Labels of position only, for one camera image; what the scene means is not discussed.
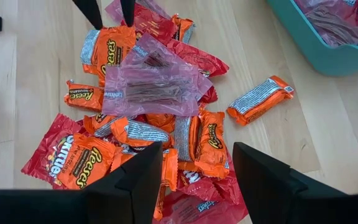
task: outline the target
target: twizzlers wrapper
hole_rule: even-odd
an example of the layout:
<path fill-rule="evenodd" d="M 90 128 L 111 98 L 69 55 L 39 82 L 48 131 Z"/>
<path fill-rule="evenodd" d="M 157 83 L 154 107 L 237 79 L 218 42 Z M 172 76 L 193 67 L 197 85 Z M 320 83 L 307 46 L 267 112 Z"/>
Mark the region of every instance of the twizzlers wrapper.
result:
<path fill-rule="evenodd" d="M 58 179 L 68 152 L 74 141 L 74 133 L 81 126 L 63 114 L 57 114 L 44 135 L 34 155 L 22 168 L 22 173 L 50 183 L 53 189 L 67 189 Z"/>
<path fill-rule="evenodd" d="M 248 215 L 248 209 L 241 199 L 239 205 L 227 201 L 203 201 L 197 197 L 172 192 L 164 200 L 163 218 L 153 224 L 236 224 Z"/>

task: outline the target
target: pink candy wrapper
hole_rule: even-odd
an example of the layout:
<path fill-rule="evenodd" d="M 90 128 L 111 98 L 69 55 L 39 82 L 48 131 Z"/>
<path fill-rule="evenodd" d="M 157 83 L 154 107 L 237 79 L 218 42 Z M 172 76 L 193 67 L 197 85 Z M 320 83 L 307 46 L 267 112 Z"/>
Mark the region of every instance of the pink candy wrapper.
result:
<path fill-rule="evenodd" d="M 127 54 L 127 57 L 122 61 L 123 67 L 127 65 L 137 65 L 140 67 L 157 67 L 167 68 L 173 66 L 182 66 L 188 71 L 199 70 L 196 65 L 190 65 L 183 59 L 177 56 L 172 51 L 168 50 L 161 42 L 156 40 L 150 34 L 144 34 L 140 38 L 134 48 Z M 212 83 L 203 75 L 198 75 L 198 94 L 197 101 L 212 87 Z"/>
<path fill-rule="evenodd" d="M 189 66 L 107 67 L 103 114 L 197 115 L 198 77 L 198 69 Z"/>

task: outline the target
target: red candy wrapper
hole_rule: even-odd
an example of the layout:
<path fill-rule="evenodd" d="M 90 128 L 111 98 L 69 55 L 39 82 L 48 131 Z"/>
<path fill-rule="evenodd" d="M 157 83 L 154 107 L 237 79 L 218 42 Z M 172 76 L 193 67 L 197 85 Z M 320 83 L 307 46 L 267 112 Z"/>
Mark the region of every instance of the red candy wrapper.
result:
<path fill-rule="evenodd" d="M 197 197 L 172 192 L 164 200 L 163 218 L 153 220 L 153 224 L 237 224 L 246 215 L 248 209 L 241 199 L 239 205 L 227 201 L 203 201 Z"/>
<path fill-rule="evenodd" d="M 243 201 L 239 183 L 237 182 L 236 172 L 234 171 L 233 160 L 229 153 L 227 153 L 227 163 L 230 168 L 229 175 L 225 179 L 212 178 L 213 183 L 225 201 L 231 204 L 238 205 Z"/>
<path fill-rule="evenodd" d="M 199 103 L 213 103 L 218 100 L 218 94 L 216 93 L 215 87 L 212 86 L 201 99 Z"/>
<path fill-rule="evenodd" d="M 233 205 L 241 203 L 242 194 L 237 182 L 234 164 L 227 152 L 225 168 L 230 169 L 225 179 L 204 176 L 200 172 L 178 171 L 177 189 L 201 200 L 226 201 Z"/>
<path fill-rule="evenodd" d="M 178 40 L 171 39 L 167 47 L 187 63 L 197 65 L 205 77 L 223 75 L 229 70 L 219 58 Z"/>
<path fill-rule="evenodd" d="M 177 190 L 205 201 L 223 200 L 214 186 L 212 178 L 206 177 L 200 172 L 178 170 Z"/>
<path fill-rule="evenodd" d="M 119 0 L 115 0 L 106 8 L 106 12 L 113 20 L 121 18 L 122 11 L 118 2 Z M 178 26 L 170 19 L 166 19 L 138 3 L 135 3 L 134 25 L 136 28 L 136 39 L 147 32 L 164 45 L 171 40 L 178 30 Z"/>
<path fill-rule="evenodd" d="M 22 173 L 50 183 L 53 189 L 67 189 L 57 175 L 71 149 L 73 134 L 80 130 L 78 123 L 63 114 L 57 114 L 34 155 L 22 168 Z"/>

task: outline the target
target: orange candy wrapper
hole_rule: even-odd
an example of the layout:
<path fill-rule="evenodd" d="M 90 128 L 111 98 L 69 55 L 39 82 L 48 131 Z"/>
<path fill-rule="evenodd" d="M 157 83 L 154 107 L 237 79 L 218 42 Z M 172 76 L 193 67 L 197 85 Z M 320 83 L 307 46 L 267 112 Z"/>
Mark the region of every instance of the orange candy wrapper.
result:
<path fill-rule="evenodd" d="M 68 106 L 100 112 L 103 104 L 104 91 L 98 87 L 73 83 L 68 80 L 68 94 L 64 100 Z"/>
<path fill-rule="evenodd" d="M 223 141 L 224 113 L 201 110 L 200 120 L 200 156 L 195 161 L 195 165 L 204 175 L 223 179 L 229 174 L 229 169 L 225 168 L 227 154 Z"/>
<path fill-rule="evenodd" d="M 107 65 L 119 65 L 135 46 L 135 28 L 127 26 L 91 30 L 85 38 L 81 52 L 84 72 L 99 77 L 104 87 Z"/>
<path fill-rule="evenodd" d="M 155 141 L 161 141 L 162 147 L 168 149 L 174 143 L 171 135 L 165 131 L 146 123 L 128 120 L 126 117 L 113 122 L 111 132 L 119 142 L 132 147 L 145 147 Z"/>
<path fill-rule="evenodd" d="M 123 144 L 118 147 L 112 160 L 110 172 L 116 170 L 129 159 L 132 159 L 138 152 L 128 145 Z M 176 149 L 167 149 L 162 154 L 162 173 L 161 184 L 169 187 L 172 191 L 177 190 L 178 178 L 178 151 Z"/>
<path fill-rule="evenodd" d="M 175 116 L 172 114 L 147 114 L 147 123 L 171 133 L 175 129 Z"/>
<path fill-rule="evenodd" d="M 84 127 L 87 132 L 94 135 L 95 131 L 97 131 L 99 128 L 102 128 L 104 125 L 108 124 L 114 118 L 116 118 L 116 116 L 104 115 L 102 113 L 98 113 L 92 117 L 85 115 Z"/>
<path fill-rule="evenodd" d="M 173 15 L 171 21 L 178 26 L 178 31 L 173 35 L 173 38 L 188 44 L 195 27 L 194 22 L 190 19 L 180 18 L 178 14 Z"/>
<path fill-rule="evenodd" d="M 95 137 L 74 134 L 74 142 L 58 180 L 68 189 L 80 190 L 104 177 L 116 147 Z"/>
<path fill-rule="evenodd" d="M 163 208 L 163 204 L 164 204 L 164 198 L 165 198 L 166 191 L 167 191 L 167 187 L 164 185 L 161 185 L 160 191 L 158 192 L 157 204 L 155 205 L 155 210 L 154 210 L 154 214 L 153 214 L 153 217 L 157 221 L 160 221 L 162 219 L 162 208 Z"/>
<path fill-rule="evenodd" d="M 172 191 L 177 190 L 178 180 L 178 151 L 167 149 L 162 154 L 161 184 L 169 186 Z"/>
<path fill-rule="evenodd" d="M 232 102 L 227 113 L 245 126 L 285 99 L 292 99 L 294 89 L 277 76 L 268 78 Z"/>

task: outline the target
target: candy wrapper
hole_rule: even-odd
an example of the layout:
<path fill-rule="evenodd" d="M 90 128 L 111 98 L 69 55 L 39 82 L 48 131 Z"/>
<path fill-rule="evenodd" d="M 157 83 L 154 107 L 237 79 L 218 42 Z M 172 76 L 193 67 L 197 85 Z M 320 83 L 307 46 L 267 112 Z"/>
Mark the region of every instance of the candy wrapper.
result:
<path fill-rule="evenodd" d="M 241 125 L 247 125 L 261 117 L 279 102 L 292 99 L 294 89 L 277 76 L 268 78 L 245 95 L 234 100 L 227 113 Z"/>
<path fill-rule="evenodd" d="M 229 70 L 229 66 L 219 58 L 183 42 L 172 39 L 167 48 L 185 62 L 197 65 L 205 77 L 224 75 Z"/>
<path fill-rule="evenodd" d="M 111 143 L 78 133 L 74 134 L 72 148 L 58 174 L 58 180 L 72 190 L 83 189 L 104 177 L 116 150 Z"/>
<path fill-rule="evenodd" d="M 164 149 L 174 144 L 171 135 L 165 131 L 146 123 L 128 120 L 126 117 L 115 120 L 111 124 L 111 132 L 122 144 L 141 148 L 140 150 L 156 141 L 163 142 Z"/>
<path fill-rule="evenodd" d="M 163 218 L 153 224 L 237 224 L 248 210 L 242 199 L 239 205 L 229 202 L 203 201 L 197 197 L 172 192 L 165 197 Z"/>
<path fill-rule="evenodd" d="M 218 100 L 218 94 L 216 93 L 215 87 L 211 87 L 203 97 L 198 101 L 199 103 L 213 103 Z"/>
<path fill-rule="evenodd" d="M 103 113 L 116 116 L 197 114 L 197 81 L 194 67 L 108 67 Z"/>
<path fill-rule="evenodd" d="M 142 68 L 168 68 L 180 65 L 181 67 L 185 67 L 185 70 L 191 71 L 189 75 L 194 75 L 194 70 L 198 69 L 197 67 L 186 63 L 175 53 L 168 50 L 166 46 L 148 34 L 143 35 L 143 37 L 136 43 L 136 46 L 129 52 L 127 58 L 122 62 L 122 65 L 137 65 Z M 204 76 L 199 75 L 197 86 L 197 100 L 199 100 L 212 87 L 212 83 Z"/>
<path fill-rule="evenodd" d="M 202 200 L 217 202 L 225 200 L 233 205 L 240 204 L 242 200 L 241 190 L 231 156 L 229 152 L 226 153 L 227 163 L 224 168 L 229 171 L 226 178 L 207 177 L 201 172 L 179 170 L 178 190 L 187 195 L 197 196 Z"/>
<path fill-rule="evenodd" d="M 108 129 L 110 129 L 111 121 L 117 119 L 117 116 L 110 116 L 105 115 L 102 113 L 98 113 L 92 117 L 89 117 L 87 115 L 84 116 L 84 127 L 87 130 L 87 132 L 95 135 L 95 132 L 103 128 L 105 125 L 108 125 Z M 108 134 L 105 135 L 95 135 L 96 137 L 105 137 Z"/>
<path fill-rule="evenodd" d="M 147 114 L 147 123 L 171 133 L 175 129 L 175 116 L 172 114 Z"/>
<path fill-rule="evenodd" d="M 63 114 L 57 114 L 34 155 L 21 172 L 50 183 L 53 189 L 67 189 L 57 179 L 57 175 L 68 158 L 74 133 L 80 130 L 81 126 L 75 121 Z"/>
<path fill-rule="evenodd" d="M 178 190 L 192 196 L 197 196 L 201 200 L 213 200 L 220 202 L 223 200 L 210 177 L 206 177 L 200 172 L 178 171 Z"/>
<path fill-rule="evenodd" d="M 223 140 L 223 112 L 200 111 L 201 139 L 200 156 L 195 165 L 204 175 L 225 178 L 229 174 L 227 167 L 227 149 Z"/>
<path fill-rule="evenodd" d="M 171 18 L 171 16 L 169 16 L 154 0 L 136 0 L 136 2 L 146 7 L 147 9 L 151 9 L 166 19 Z M 104 10 L 117 23 L 120 23 L 124 19 L 120 0 L 114 0 Z"/>
<path fill-rule="evenodd" d="M 75 106 L 87 110 L 100 112 L 103 104 L 104 91 L 98 87 L 74 83 L 73 80 L 66 82 L 68 94 L 64 101 L 69 106 Z"/>
<path fill-rule="evenodd" d="M 171 20 L 178 26 L 178 31 L 175 33 L 173 38 L 188 44 L 195 27 L 194 22 L 190 19 L 180 18 L 178 14 L 173 15 Z"/>
<path fill-rule="evenodd" d="M 115 0 L 112 2 L 106 8 L 106 12 L 113 20 L 121 22 L 121 25 L 125 25 L 125 22 L 122 21 L 121 3 L 119 1 Z M 149 33 L 161 41 L 161 43 L 167 44 L 178 30 L 178 27 L 170 19 L 166 19 L 138 3 L 135 3 L 134 15 L 134 26 L 136 27 L 137 37 Z"/>
<path fill-rule="evenodd" d="M 179 160 L 194 162 L 199 156 L 197 151 L 198 130 L 200 128 L 200 119 L 198 116 L 177 116 L 175 118 L 175 149 L 178 149 Z M 179 165 L 179 169 L 194 170 Z"/>
<path fill-rule="evenodd" d="M 160 16 L 169 19 L 170 16 L 154 0 L 136 0 L 139 4 L 158 13 Z"/>
<path fill-rule="evenodd" d="M 167 187 L 164 185 L 161 185 L 160 191 L 158 192 L 157 203 L 155 204 L 155 210 L 154 210 L 154 214 L 153 214 L 153 217 L 156 220 L 162 219 L 162 209 L 163 209 L 163 205 L 164 205 L 164 199 L 165 199 L 166 192 L 167 192 Z"/>
<path fill-rule="evenodd" d="M 237 182 L 233 160 L 231 159 L 229 152 L 227 152 L 227 164 L 225 164 L 225 169 L 229 169 L 229 175 L 227 175 L 225 179 L 213 177 L 211 180 L 225 201 L 234 205 L 239 205 L 243 199 L 239 183 Z"/>
<path fill-rule="evenodd" d="M 135 29 L 120 26 L 90 30 L 81 51 L 84 72 L 99 77 L 99 86 L 104 87 L 107 65 L 119 65 L 135 45 Z"/>

